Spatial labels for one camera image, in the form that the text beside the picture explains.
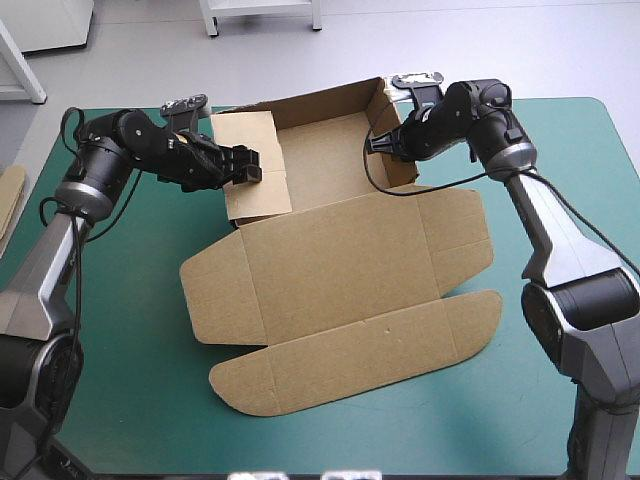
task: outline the cardboard box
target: cardboard box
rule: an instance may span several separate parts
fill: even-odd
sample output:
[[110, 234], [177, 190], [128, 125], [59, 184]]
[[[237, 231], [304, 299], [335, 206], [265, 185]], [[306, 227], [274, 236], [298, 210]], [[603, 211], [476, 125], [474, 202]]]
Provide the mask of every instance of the cardboard box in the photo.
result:
[[[371, 123], [381, 111], [375, 133], [400, 123], [388, 104], [378, 78], [212, 116], [218, 143], [260, 152], [264, 181], [225, 189], [240, 228], [180, 274], [199, 341], [266, 346], [211, 371], [242, 412], [291, 413], [443, 368], [497, 328], [497, 293], [442, 299], [491, 264], [479, 195], [390, 197], [364, 175]], [[386, 187], [416, 178], [412, 163], [370, 161]]]
[[[375, 134], [400, 125], [395, 107], [385, 109], [384, 89], [374, 78], [212, 115], [216, 142], [255, 149], [263, 168], [261, 183], [225, 187], [229, 219], [246, 223], [375, 192], [362, 170], [364, 137], [381, 112]], [[414, 163], [389, 155], [371, 155], [369, 165], [384, 187], [418, 176]]]

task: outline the white cabinet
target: white cabinet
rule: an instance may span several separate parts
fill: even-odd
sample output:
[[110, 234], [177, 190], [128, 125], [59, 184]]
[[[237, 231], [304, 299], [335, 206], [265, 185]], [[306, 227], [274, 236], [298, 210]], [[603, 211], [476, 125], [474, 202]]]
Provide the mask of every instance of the white cabinet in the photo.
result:
[[93, 0], [0, 0], [0, 19], [22, 52], [87, 43]]

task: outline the silver arm segment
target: silver arm segment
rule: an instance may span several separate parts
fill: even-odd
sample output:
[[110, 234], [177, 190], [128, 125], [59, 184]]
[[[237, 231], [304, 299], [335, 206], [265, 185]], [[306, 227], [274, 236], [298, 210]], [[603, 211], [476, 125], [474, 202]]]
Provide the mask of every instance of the silver arm segment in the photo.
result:
[[522, 278], [552, 288], [622, 267], [618, 255], [584, 236], [546, 185], [516, 175], [507, 190], [533, 245]]
[[[90, 226], [77, 218], [81, 241]], [[0, 334], [47, 341], [73, 327], [65, 294], [73, 273], [73, 223], [58, 213], [7, 288], [0, 292]]]

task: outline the gray floor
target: gray floor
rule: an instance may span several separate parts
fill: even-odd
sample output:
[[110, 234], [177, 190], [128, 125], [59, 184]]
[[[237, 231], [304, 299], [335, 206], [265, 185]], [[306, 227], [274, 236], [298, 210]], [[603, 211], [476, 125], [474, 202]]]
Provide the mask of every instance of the gray floor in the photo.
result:
[[30, 103], [0, 103], [0, 172], [15, 160], [37, 111]]
[[[324, 0], [321, 32], [307, 17], [250, 17], [221, 19], [216, 39], [197, 0], [96, 0], [94, 12], [87, 49], [29, 59], [49, 100], [15, 160], [28, 188], [69, 105], [157, 106], [197, 92], [233, 105], [424, 70], [498, 77], [520, 98], [596, 97], [640, 165], [640, 1]], [[7, 120], [24, 109], [0, 104], [0, 149], [25, 134]], [[542, 156], [541, 169], [556, 160]]]

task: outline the white table leg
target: white table leg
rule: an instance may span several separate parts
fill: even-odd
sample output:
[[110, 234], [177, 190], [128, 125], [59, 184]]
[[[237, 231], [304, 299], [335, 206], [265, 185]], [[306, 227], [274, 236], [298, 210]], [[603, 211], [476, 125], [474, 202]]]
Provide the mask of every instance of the white table leg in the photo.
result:
[[311, 0], [313, 29], [322, 30], [322, 0]]
[[204, 19], [204, 25], [207, 28], [207, 35], [210, 37], [218, 36], [218, 26], [216, 25], [213, 16], [211, 15], [211, 9], [209, 8], [209, 0], [199, 0], [200, 10], [202, 11], [202, 18]]

